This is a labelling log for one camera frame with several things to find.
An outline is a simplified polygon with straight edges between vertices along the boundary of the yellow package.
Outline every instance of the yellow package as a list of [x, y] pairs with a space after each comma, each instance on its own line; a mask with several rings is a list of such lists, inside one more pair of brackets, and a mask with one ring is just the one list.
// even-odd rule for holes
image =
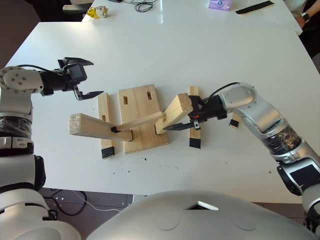
[[104, 19], [107, 17], [107, 12], [108, 8], [106, 6], [92, 6], [86, 14], [94, 19]]

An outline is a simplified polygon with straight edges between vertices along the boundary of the white table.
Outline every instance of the white table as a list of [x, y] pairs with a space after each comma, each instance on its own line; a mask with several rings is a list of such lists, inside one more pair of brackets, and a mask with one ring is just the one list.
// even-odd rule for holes
[[[293, 31], [40, 22], [8, 65], [54, 69], [63, 57], [94, 63], [85, 67], [88, 79], [79, 89], [108, 92], [117, 123], [121, 89], [154, 84], [164, 109], [189, 85], [208, 96], [227, 83], [248, 82], [320, 153], [320, 76]], [[44, 158], [47, 188], [143, 195], [208, 190], [254, 202], [301, 201], [285, 188], [263, 144], [244, 125], [228, 126], [230, 116], [203, 125], [201, 150], [189, 147], [188, 130], [175, 131], [168, 132], [169, 145], [124, 155], [118, 143], [117, 154], [102, 160], [99, 139], [68, 130], [71, 114], [98, 117], [96, 98], [77, 101], [73, 92], [59, 91], [34, 94], [32, 101], [32, 139]]]
[[296, 31], [298, 35], [302, 33], [302, 29], [283, 0], [273, 0], [275, 4], [247, 14], [235, 13], [237, 10], [261, 2], [263, 0], [233, 0], [231, 10], [222, 11], [208, 8], [209, 0], [158, 0], [151, 11], [139, 13], [132, 4], [95, 0], [92, 6], [109, 8], [108, 17], [94, 19], [86, 15], [82, 21], [102, 22], [107, 26], [112, 23], [143, 23], [280, 28]]

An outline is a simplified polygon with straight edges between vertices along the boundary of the cable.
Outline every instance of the cable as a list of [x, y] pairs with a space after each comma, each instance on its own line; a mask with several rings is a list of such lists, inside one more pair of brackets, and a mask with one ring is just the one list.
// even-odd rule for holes
[[84, 199], [83, 199], [82, 197], [80, 197], [78, 194], [76, 194], [76, 195], [78, 195], [78, 197], [80, 197], [80, 198], [84, 201], [82, 207], [81, 207], [80, 210], [77, 211], [76, 213], [69, 213], [69, 212], [64, 211], [64, 210], [59, 206], [59, 203], [57, 202], [57, 200], [53, 198], [53, 196], [54, 196], [55, 194], [57, 194], [58, 192], [60, 192], [60, 191], [61, 191], [61, 190], [58, 190], [58, 191], [56, 191], [54, 194], [52, 194], [51, 196], [44, 196], [43, 198], [44, 198], [44, 199], [51, 199], [51, 200], [53, 200], [53, 201], [55, 202], [57, 208], [58, 208], [63, 214], [65, 214], [65, 215], [67, 215], [67, 216], [71, 216], [71, 217], [72, 217], [72, 216], [76, 216], [76, 215], [80, 214], [80, 213], [85, 209], [85, 207], [86, 207], [86, 205], [87, 205], [87, 195], [86, 195], [86, 193], [85, 193], [84, 191], [80, 191], [80, 193], [83, 194]]
[[224, 85], [224, 86], [220, 87], [218, 90], [216, 90], [216, 91], [214, 91], [213, 93], [211, 93], [211, 95], [208, 97], [206, 103], [209, 102], [209, 100], [210, 100], [217, 92], [219, 92], [219, 91], [221, 91], [222, 89], [225, 89], [225, 88], [227, 88], [227, 87], [229, 87], [229, 86], [232, 86], [232, 85], [235, 85], [235, 84], [239, 84], [239, 83], [240, 83], [240, 82], [231, 82], [231, 83], [229, 83], [229, 84], [227, 84], [227, 85]]
[[54, 195], [56, 195], [57, 193], [59, 193], [59, 192], [61, 192], [62, 190], [60, 189], [60, 190], [58, 190], [58, 191], [56, 191], [56, 192], [54, 192], [51, 196], [50, 196], [50, 198], [53, 198], [54, 197]]
[[94, 210], [97, 210], [97, 211], [101, 211], [101, 212], [110, 212], [110, 211], [117, 211], [117, 212], [121, 212], [121, 210], [118, 210], [118, 209], [99, 209], [99, 208], [96, 208], [95, 206], [93, 206], [90, 202], [87, 201], [87, 199], [83, 199], [81, 196], [79, 196], [75, 191], [72, 190], [72, 192], [77, 195], [81, 200], [83, 200], [85, 203], [89, 204], [91, 207], [93, 207]]
[[138, 12], [138, 13], [145, 13], [150, 11], [153, 7], [154, 7], [154, 2], [156, 2], [158, 0], [153, 0], [153, 1], [147, 1], [147, 0], [143, 0], [143, 1], [135, 1], [135, 0], [131, 0], [131, 1], [123, 1], [126, 4], [134, 4], [134, 9]]
[[55, 72], [53, 72], [53, 71], [50, 71], [50, 70], [48, 70], [48, 69], [45, 69], [45, 68], [43, 68], [43, 67], [36, 66], [36, 65], [22, 64], [22, 65], [17, 65], [17, 67], [20, 67], [20, 68], [23, 68], [23, 67], [30, 67], [30, 68], [40, 69], [40, 70], [45, 71], [45, 72], [49, 72], [49, 73], [56, 74], [56, 73], [55, 73]]

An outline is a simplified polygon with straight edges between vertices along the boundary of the person's arm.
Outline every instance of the person's arm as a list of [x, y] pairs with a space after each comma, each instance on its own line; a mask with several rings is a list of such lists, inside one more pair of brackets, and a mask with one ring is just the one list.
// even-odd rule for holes
[[[316, 0], [315, 3], [307, 11], [305, 11], [305, 13], [308, 14], [311, 18], [313, 15], [315, 15], [319, 11], [320, 11], [320, 0]], [[304, 25], [306, 24], [302, 16], [297, 16], [295, 20], [298, 22], [301, 28], [303, 28]]]

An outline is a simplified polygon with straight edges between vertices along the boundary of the wooden stick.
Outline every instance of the wooden stick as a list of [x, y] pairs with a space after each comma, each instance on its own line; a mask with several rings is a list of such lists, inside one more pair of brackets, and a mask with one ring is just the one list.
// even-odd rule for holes
[[153, 113], [153, 114], [138, 118], [136, 120], [128, 121], [126, 123], [117, 125], [115, 127], [116, 127], [116, 129], [118, 131], [125, 131], [125, 130], [132, 129], [134, 127], [138, 127], [140, 125], [144, 125], [144, 124], [147, 124], [147, 123], [155, 122], [158, 119], [162, 119], [164, 117], [165, 117], [165, 115], [163, 114], [163, 112], [162, 111], [158, 111], [156, 113]]
[[[189, 86], [189, 95], [199, 96], [199, 87]], [[195, 130], [194, 127], [190, 128], [189, 146], [197, 149], [201, 148], [201, 130]]]
[[229, 126], [237, 129], [239, 127], [241, 117], [235, 113], [232, 113], [232, 119], [230, 120]]
[[166, 132], [163, 128], [176, 124], [193, 110], [191, 99], [188, 94], [181, 93], [175, 96], [173, 101], [164, 111], [164, 118], [155, 123], [156, 134]]
[[111, 127], [113, 126], [113, 124], [107, 121], [82, 113], [70, 115], [69, 118], [69, 133], [71, 135], [126, 142], [132, 141], [133, 136], [130, 130], [115, 133], [111, 131]]
[[[111, 101], [108, 93], [102, 93], [98, 96], [99, 119], [112, 123]], [[110, 158], [115, 155], [115, 141], [110, 139], [101, 139], [102, 158]]]

